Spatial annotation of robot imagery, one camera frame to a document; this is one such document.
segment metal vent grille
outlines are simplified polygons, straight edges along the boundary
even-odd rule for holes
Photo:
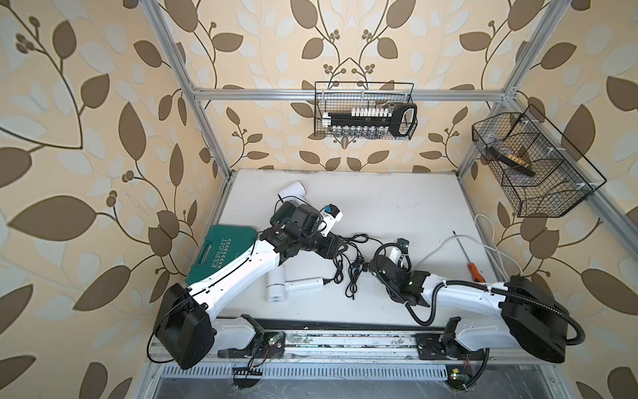
[[[258,367],[262,378],[302,379],[302,380],[447,380],[447,371],[443,365],[318,365],[276,363]],[[232,365],[202,362],[188,370],[182,370],[176,363],[164,366],[162,377],[230,379]]]

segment orange screwdriver handle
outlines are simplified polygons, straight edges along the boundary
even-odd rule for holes
[[[485,282],[485,279],[483,278],[483,276],[480,275],[479,270],[477,269],[477,266],[474,263],[468,264],[468,269],[470,270],[470,273],[472,274],[472,278],[474,279],[474,282],[477,282],[477,283]]]

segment wire basket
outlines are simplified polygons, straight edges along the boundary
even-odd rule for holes
[[[315,82],[315,137],[410,140],[417,128],[412,83]]]
[[[524,112],[505,112],[472,125],[472,141],[503,188],[518,217],[558,218],[607,182],[600,171],[559,131],[563,146],[577,151],[579,166],[591,169],[595,179],[583,176],[576,161],[555,146],[538,127],[530,105]]]

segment metal rail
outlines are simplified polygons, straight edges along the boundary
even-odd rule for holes
[[[281,100],[308,101],[315,99],[314,90],[281,90],[281,89],[195,89],[193,94],[197,100]],[[501,90],[414,90],[414,101],[489,101],[502,100]]]

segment leaf wallpaper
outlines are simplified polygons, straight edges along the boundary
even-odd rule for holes
[[[215,100],[205,106],[234,170],[449,173],[471,144],[470,126],[488,109],[484,102],[436,103],[417,102],[419,125],[411,140],[317,137],[305,103]]]
[[[158,0],[204,88],[501,89],[549,0]]]
[[[130,396],[222,178],[136,1],[0,19],[0,396]]]
[[[638,4],[574,0],[518,94],[564,131],[572,156],[580,158],[578,149],[592,160],[609,179],[601,190],[638,225],[637,82]],[[463,184],[476,212],[495,224],[498,247],[585,329],[586,341],[569,347],[563,366],[573,392],[638,397],[636,260],[586,202],[563,218],[514,218],[484,160]]]

